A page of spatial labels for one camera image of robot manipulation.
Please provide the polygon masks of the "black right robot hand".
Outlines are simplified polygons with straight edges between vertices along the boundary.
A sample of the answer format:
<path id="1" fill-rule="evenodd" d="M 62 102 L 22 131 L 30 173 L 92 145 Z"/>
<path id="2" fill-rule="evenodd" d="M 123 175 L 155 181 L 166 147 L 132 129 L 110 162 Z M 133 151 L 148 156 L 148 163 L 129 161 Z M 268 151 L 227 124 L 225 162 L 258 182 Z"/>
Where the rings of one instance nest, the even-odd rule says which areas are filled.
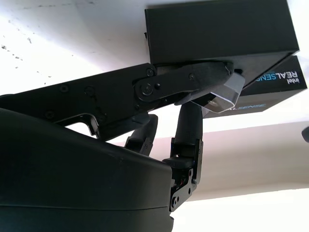
<path id="1" fill-rule="evenodd" d="M 231 62 L 145 63 L 0 98 L 3 232 L 169 232 L 197 188 L 198 94 Z"/>

